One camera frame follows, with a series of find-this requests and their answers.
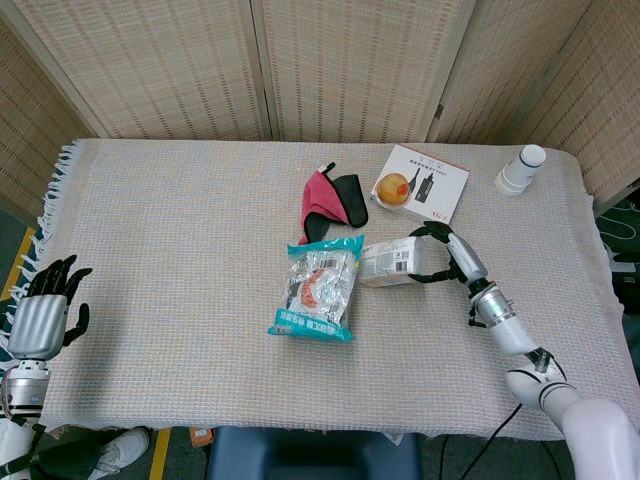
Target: yellow floor line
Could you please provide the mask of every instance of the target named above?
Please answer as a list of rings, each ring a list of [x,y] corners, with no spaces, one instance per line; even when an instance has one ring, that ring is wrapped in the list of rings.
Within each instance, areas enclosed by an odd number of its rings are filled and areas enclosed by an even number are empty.
[[[170,428],[164,428],[158,432],[156,450],[153,452],[153,463],[151,464],[151,471],[149,472],[149,480],[162,480],[164,462],[167,459],[167,450],[169,449],[170,436]]]
[[[34,233],[36,232],[33,228],[27,228],[27,231],[22,238],[20,248],[18,248],[18,254],[13,261],[11,270],[9,270],[9,276],[7,277],[7,281],[4,284],[4,290],[2,290],[0,302],[3,300],[8,300],[10,298],[9,289],[18,282],[18,277],[20,276],[20,269],[18,268],[18,265],[22,265],[24,263],[22,258],[20,257],[29,253],[29,248],[31,248],[31,235],[33,235]]]

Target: red cloth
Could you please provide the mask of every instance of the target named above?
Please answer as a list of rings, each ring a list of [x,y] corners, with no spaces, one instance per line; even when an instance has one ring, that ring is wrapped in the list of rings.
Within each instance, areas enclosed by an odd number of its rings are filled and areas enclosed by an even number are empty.
[[[304,230],[305,220],[310,213],[319,213],[330,220],[349,223],[347,212],[342,206],[340,197],[329,179],[320,172],[315,172],[304,187],[302,197],[301,224]],[[307,235],[298,242],[299,245],[309,243]]]

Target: woven room divider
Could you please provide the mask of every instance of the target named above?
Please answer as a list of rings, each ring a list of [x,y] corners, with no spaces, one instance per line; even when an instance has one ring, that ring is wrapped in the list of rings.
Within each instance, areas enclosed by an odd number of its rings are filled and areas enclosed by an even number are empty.
[[[277,139],[307,142],[424,141],[473,9],[466,0],[252,3]]]
[[[7,5],[95,130],[72,136],[536,142],[579,159],[598,211],[640,176],[635,0]],[[23,136],[35,145],[51,128]],[[14,190],[43,190],[36,161],[7,170]],[[39,200],[11,195],[33,221]]]
[[[640,3],[596,1],[505,141],[536,142],[580,160],[603,213],[640,179]]]
[[[496,143],[590,0],[479,0],[428,141]]]
[[[60,147],[91,135],[0,20],[0,206],[35,225]]]
[[[14,3],[110,137],[270,138],[240,2]]]

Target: humanoid robot hand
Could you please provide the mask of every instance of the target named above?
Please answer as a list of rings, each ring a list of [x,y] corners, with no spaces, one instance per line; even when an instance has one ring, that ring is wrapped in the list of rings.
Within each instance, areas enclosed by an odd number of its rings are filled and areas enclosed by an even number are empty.
[[[69,305],[80,281],[91,273],[82,268],[68,277],[76,256],[56,260],[39,272],[20,300],[9,337],[8,350],[18,359],[50,360],[86,332],[89,306],[80,305],[76,326],[65,332]]]

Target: pink and black fabric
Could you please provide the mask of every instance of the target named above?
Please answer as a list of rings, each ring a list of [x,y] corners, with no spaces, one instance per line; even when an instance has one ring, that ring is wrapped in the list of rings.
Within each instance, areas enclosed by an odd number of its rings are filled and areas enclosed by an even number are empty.
[[[302,228],[299,244],[319,242],[331,223],[364,226],[369,220],[357,175],[344,175],[331,180],[327,175],[335,167],[331,162],[311,175],[302,197]]]

